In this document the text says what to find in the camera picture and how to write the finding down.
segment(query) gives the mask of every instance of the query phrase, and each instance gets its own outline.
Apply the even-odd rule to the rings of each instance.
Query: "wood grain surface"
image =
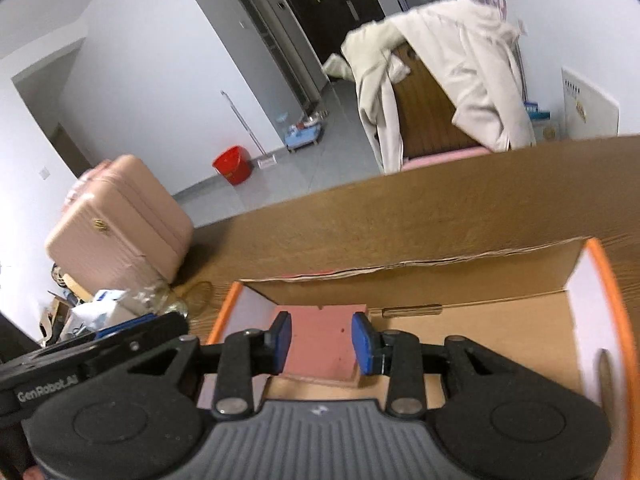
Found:
[[[413,49],[406,43],[394,50],[411,69],[406,78],[393,85],[404,156],[415,158],[480,146],[451,124],[456,107],[424,63],[411,53]]]
[[[438,259],[573,237],[602,240],[640,340],[640,137],[558,142],[379,176],[199,228],[178,291]]]

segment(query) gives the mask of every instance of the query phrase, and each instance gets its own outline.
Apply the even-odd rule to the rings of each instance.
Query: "metal screw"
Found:
[[[227,397],[216,403],[216,409],[222,415],[240,415],[249,408],[249,405],[240,397]]]
[[[415,415],[422,409],[422,403],[412,397],[400,397],[391,403],[391,409],[398,415]]]

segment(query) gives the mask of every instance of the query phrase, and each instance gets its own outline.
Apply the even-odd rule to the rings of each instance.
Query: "red bucket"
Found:
[[[212,166],[229,181],[229,184],[234,186],[244,182],[251,175],[251,165],[246,150],[240,146],[226,150],[213,161]]]

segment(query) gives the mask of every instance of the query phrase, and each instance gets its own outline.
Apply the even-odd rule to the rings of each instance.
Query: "wooden table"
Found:
[[[560,142],[341,186],[197,229],[178,290],[239,278],[603,241],[640,340],[640,136]]]

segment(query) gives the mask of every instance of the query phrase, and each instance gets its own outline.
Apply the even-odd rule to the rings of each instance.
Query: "beige jacket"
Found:
[[[472,0],[442,0],[368,23],[325,64],[356,82],[363,127],[385,173],[402,167],[402,138],[392,83],[408,73],[391,50],[407,41],[456,106],[453,124],[494,152],[535,144],[511,53],[519,31],[500,12]]]

